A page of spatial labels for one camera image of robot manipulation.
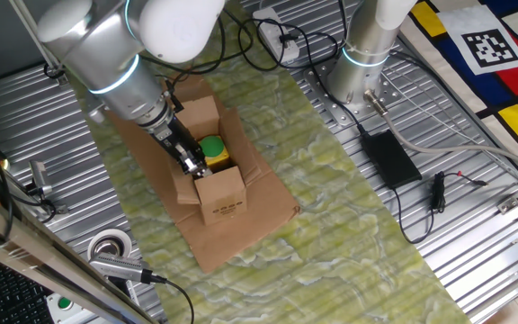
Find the blue led ring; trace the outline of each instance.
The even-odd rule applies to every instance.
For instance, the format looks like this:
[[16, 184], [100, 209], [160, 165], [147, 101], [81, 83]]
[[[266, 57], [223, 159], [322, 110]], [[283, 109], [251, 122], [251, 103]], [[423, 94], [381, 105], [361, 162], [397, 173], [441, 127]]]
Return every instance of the blue led ring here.
[[127, 79], [129, 79], [131, 77], [133, 72], [135, 72], [138, 65], [139, 65], [139, 54], [135, 56], [135, 60], [133, 61], [133, 64], [131, 64], [131, 67], [129, 68], [129, 70], [127, 72], [125, 72], [125, 74], [119, 80], [117, 80], [114, 84], [109, 85], [108, 87], [105, 87], [101, 90], [89, 90], [89, 92], [94, 95], [107, 94], [108, 92], [115, 89], [116, 87], [121, 86], [123, 84], [123, 82], [127, 81]]
[[364, 67], [364, 68], [374, 68], [374, 67], [378, 67], [379, 65], [385, 63], [387, 61], [387, 59], [389, 58], [389, 56], [387, 56], [385, 59], [383, 59], [381, 62], [379, 63], [375, 63], [375, 64], [365, 64], [365, 63], [361, 63], [361, 62], [358, 62], [354, 59], [352, 59], [349, 54], [347, 54], [347, 51], [345, 50], [345, 48], [343, 48], [343, 54], [345, 55], [345, 57], [351, 62], [353, 63], [354, 65], [358, 65], [360, 67]]

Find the green object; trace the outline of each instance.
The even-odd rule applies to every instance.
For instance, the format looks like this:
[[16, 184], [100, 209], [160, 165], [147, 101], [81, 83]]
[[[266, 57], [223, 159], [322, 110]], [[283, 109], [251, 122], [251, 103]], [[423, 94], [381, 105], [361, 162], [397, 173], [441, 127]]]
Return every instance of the green object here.
[[208, 136], [199, 142], [201, 148], [203, 149], [203, 154], [207, 158], [217, 157], [223, 149], [225, 148], [225, 144], [223, 144], [223, 140], [221, 140], [218, 136]]
[[73, 302], [65, 297], [61, 297], [58, 302], [58, 306], [61, 310], [66, 310], [71, 306]]

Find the cardboard box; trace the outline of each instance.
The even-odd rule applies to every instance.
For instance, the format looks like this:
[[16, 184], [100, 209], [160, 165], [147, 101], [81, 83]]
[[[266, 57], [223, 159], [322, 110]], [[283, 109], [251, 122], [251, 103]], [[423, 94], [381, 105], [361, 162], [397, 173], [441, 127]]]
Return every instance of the cardboard box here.
[[[192, 175], [185, 175], [176, 163], [169, 163], [178, 203], [199, 204], [205, 225], [228, 221], [247, 212], [246, 183], [241, 173], [249, 175], [255, 161], [248, 161], [253, 151], [248, 143], [239, 139], [245, 137], [237, 110], [219, 111], [213, 96], [182, 103], [184, 110], [177, 113], [177, 119], [191, 132], [196, 140], [209, 135], [220, 135], [231, 153], [235, 166], [193, 181]], [[237, 161], [244, 161], [238, 166]]]
[[[245, 184], [247, 211], [233, 219], [206, 226], [193, 180], [185, 176], [174, 178], [174, 170], [181, 172], [181, 168], [133, 121], [123, 121], [111, 112], [108, 116], [189, 244], [201, 269], [209, 273], [287, 223], [299, 214], [300, 208], [249, 139], [245, 135], [230, 135], [233, 131], [244, 134], [237, 109], [225, 109], [200, 76], [190, 76], [177, 87], [175, 94], [182, 103], [212, 96], [221, 121], [236, 125], [223, 131], [228, 133], [226, 145], [228, 143], [229, 153], [236, 155], [233, 159]], [[241, 149], [247, 153], [238, 154]]]

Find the black power adapter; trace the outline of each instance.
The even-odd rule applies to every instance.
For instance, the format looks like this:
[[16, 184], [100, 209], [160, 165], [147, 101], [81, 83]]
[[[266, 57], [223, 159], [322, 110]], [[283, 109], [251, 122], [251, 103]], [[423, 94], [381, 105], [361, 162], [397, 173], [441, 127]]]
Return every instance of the black power adapter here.
[[422, 179], [391, 130], [376, 135], [362, 132], [361, 145], [389, 189], [394, 190]]

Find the blue rectangle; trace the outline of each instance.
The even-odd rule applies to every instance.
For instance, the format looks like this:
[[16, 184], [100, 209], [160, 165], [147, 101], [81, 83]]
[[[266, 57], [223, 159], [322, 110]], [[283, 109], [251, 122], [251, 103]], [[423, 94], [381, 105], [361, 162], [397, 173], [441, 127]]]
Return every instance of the blue rectangle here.
[[486, 104], [499, 106], [512, 99], [508, 91], [496, 79], [494, 73], [475, 76], [452, 39], [439, 41], [437, 47], [447, 58], [449, 64], [469, 82], [471, 87], [474, 87], [473, 90], [481, 96]]
[[518, 10], [518, 0], [486, 0], [483, 4], [487, 5], [497, 17], [503, 17]]

